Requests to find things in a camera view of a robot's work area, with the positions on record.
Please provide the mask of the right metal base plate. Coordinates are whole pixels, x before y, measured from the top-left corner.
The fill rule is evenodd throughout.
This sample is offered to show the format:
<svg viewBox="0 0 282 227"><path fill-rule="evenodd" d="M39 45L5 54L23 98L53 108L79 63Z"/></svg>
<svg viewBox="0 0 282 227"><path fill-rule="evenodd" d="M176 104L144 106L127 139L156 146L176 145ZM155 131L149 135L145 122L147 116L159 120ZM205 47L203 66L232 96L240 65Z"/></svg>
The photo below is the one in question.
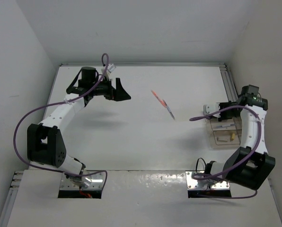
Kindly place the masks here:
<svg viewBox="0 0 282 227"><path fill-rule="evenodd" d="M193 176L195 171L186 171L186 183L189 191L221 191L229 190L230 185L227 181L222 180L196 180Z"/></svg>

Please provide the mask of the orange double-ended pen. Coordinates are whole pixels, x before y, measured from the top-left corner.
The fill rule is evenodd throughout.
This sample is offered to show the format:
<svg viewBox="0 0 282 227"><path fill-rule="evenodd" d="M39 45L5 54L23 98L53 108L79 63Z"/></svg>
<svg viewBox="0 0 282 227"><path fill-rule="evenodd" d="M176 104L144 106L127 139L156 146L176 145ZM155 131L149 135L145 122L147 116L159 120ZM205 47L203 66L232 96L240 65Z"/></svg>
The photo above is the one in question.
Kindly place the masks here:
<svg viewBox="0 0 282 227"><path fill-rule="evenodd" d="M154 92L153 90L151 90L151 92L156 97L156 99L166 108L165 102L156 94L156 92Z"/></svg>

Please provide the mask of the aluminium frame rail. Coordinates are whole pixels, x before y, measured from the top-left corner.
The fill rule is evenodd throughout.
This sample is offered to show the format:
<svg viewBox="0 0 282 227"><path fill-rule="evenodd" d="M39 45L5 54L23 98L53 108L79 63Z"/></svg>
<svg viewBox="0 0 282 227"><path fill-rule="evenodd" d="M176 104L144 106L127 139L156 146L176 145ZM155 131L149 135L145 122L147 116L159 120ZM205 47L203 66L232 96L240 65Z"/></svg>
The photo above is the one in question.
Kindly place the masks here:
<svg viewBox="0 0 282 227"><path fill-rule="evenodd" d="M78 62L78 63L62 63L60 66L101 66L101 63L94 62ZM195 67L226 67L226 64L221 62L125 62L115 63L118 66L195 66Z"/></svg>

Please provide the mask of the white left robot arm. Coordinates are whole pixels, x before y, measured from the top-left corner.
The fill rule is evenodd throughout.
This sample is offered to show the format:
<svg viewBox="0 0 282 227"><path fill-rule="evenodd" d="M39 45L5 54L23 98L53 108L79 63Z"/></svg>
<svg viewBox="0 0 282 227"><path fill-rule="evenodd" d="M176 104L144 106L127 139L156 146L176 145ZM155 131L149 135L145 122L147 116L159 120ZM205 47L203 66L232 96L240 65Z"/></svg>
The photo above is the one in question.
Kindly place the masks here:
<svg viewBox="0 0 282 227"><path fill-rule="evenodd" d="M29 161L49 165L65 173L76 185L85 182L86 166L67 154L62 133L74 116L82 110L95 96L103 96L111 101L130 100L131 96L124 90L120 78L112 86L109 77L115 65L109 64L101 69L82 67L72 83L66 89L63 104L39 124L31 124L27 129L27 158Z"/></svg>

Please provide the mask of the metal base plate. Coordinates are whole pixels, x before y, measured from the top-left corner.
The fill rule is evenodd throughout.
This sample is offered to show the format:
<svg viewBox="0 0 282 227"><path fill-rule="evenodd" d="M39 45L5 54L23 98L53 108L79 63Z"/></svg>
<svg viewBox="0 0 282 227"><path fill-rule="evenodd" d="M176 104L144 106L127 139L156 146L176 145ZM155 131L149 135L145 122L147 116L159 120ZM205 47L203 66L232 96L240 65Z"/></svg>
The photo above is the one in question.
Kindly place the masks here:
<svg viewBox="0 0 282 227"><path fill-rule="evenodd" d="M94 175L75 177L63 175L61 178L61 190L101 190L104 183L104 174L98 173Z"/></svg>
<svg viewBox="0 0 282 227"><path fill-rule="evenodd" d="M229 190L230 185L227 181L222 180L196 180L193 176L195 171L186 171L186 183L189 191L221 191Z"/></svg>

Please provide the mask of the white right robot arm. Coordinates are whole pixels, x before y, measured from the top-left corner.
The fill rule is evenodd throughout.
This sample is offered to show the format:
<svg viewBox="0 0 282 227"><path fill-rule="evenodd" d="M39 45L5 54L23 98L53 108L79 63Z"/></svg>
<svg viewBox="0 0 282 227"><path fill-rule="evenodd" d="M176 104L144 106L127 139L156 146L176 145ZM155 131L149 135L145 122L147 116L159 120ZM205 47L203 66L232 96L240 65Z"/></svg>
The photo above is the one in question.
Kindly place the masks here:
<svg viewBox="0 0 282 227"><path fill-rule="evenodd" d="M264 120L268 110L268 101L260 97L257 86L242 87L235 102L204 105L203 115L191 118L229 120L241 118L241 141L239 148L221 164L211 161L206 164L203 173L192 176L198 181L225 180L251 190L258 190L275 167L275 158L268 155L264 139Z"/></svg>

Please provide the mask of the grey white eraser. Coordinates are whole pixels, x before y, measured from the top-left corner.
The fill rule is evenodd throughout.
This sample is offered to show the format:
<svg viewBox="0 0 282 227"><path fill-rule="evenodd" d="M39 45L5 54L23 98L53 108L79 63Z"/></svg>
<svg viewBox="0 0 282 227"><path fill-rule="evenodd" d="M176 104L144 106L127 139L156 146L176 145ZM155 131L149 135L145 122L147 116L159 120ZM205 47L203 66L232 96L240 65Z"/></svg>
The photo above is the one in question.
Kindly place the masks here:
<svg viewBox="0 0 282 227"><path fill-rule="evenodd" d="M217 137L217 141L219 141L219 142L228 142L229 138L228 137L224 137L224 136Z"/></svg>

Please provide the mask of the clear plastic organizer tray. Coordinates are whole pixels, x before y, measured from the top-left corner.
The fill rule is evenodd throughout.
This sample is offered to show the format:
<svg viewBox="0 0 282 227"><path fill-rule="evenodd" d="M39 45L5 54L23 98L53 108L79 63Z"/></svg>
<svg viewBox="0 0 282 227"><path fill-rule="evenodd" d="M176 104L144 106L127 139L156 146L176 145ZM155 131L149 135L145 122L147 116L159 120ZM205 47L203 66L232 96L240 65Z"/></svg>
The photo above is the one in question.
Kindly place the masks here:
<svg viewBox="0 0 282 227"><path fill-rule="evenodd" d="M212 118L205 119L206 121L206 130L208 133L208 138L210 145L213 149L230 149L230 148L238 148L240 146L241 141L241 133L242 133L242 122L240 118L240 109L230 109L220 113L220 118ZM236 124L235 126L216 129L213 128L218 125L227 125L227 124ZM230 135L234 133L235 139L233 141L230 140ZM217 137L228 137L228 142L219 142L217 141Z"/></svg>

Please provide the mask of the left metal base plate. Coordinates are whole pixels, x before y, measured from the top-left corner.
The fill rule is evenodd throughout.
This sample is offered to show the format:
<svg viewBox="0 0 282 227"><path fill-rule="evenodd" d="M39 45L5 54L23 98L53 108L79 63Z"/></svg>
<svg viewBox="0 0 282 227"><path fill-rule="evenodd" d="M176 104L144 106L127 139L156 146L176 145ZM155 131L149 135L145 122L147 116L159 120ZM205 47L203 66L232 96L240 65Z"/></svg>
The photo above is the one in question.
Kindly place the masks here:
<svg viewBox="0 0 282 227"><path fill-rule="evenodd" d="M94 175L75 177L63 175L61 178L61 190L101 190L104 183L104 174L98 173Z"/></svg>

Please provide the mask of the purple double-ended pen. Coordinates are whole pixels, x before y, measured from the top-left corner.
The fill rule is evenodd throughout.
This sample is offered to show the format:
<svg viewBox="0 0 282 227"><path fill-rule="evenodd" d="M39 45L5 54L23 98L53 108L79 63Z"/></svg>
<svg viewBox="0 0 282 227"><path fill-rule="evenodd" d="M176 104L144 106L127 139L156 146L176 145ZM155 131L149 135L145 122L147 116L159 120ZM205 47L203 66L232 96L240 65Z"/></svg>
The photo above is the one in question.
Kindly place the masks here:
<svg viewBox="0 0 282 227"><path fill-rule="evenodd" d="M167 111L169 112L170 116L171 116L172 119L175 121L176 119L175 119L175 117L174 117L172 111L170 110L169 106L168 106L167 104L165 104L165 106L166 106L166 109L167 109Z"/></svg>

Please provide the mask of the blue ballpoint pen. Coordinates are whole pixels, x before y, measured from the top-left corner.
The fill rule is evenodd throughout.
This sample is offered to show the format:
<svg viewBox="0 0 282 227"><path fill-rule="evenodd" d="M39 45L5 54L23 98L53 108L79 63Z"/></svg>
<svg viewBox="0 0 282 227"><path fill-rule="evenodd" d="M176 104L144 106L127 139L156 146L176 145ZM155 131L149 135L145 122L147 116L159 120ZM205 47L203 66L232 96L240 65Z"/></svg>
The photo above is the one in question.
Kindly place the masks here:
<svg viewBox="0 0 282 227"><path fill-rule="evenodd" d="M227 125L218 125L216 127L214 127L213 129L216 130L216 129L222 129L222 128L228 128L228 127L232 127L232 126L235 126L236 124L227 124Z"/></svg>

